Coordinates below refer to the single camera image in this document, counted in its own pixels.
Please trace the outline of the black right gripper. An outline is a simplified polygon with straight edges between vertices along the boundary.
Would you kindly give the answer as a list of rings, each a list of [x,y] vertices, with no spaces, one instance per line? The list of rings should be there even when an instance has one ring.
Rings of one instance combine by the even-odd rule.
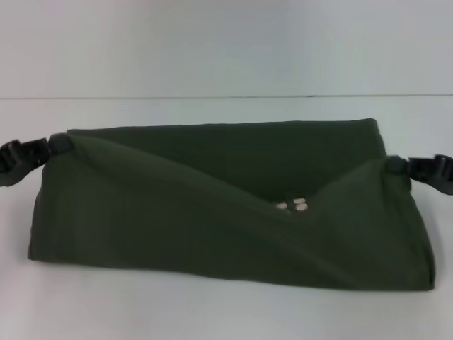
[[[389,157],[387,169],[395,174],[406,174],[445,195],[452,194],[452,159],[448,156],[436,154],[432,158],[409,159]]]

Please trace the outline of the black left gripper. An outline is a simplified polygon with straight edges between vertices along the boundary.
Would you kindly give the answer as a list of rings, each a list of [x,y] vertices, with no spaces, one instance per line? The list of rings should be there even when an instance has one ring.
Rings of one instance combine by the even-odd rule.
[[[20,142],[13,140],[1,147],[1,186],[14,186],[52,156],[70,151],[73,144],[65,133]]]

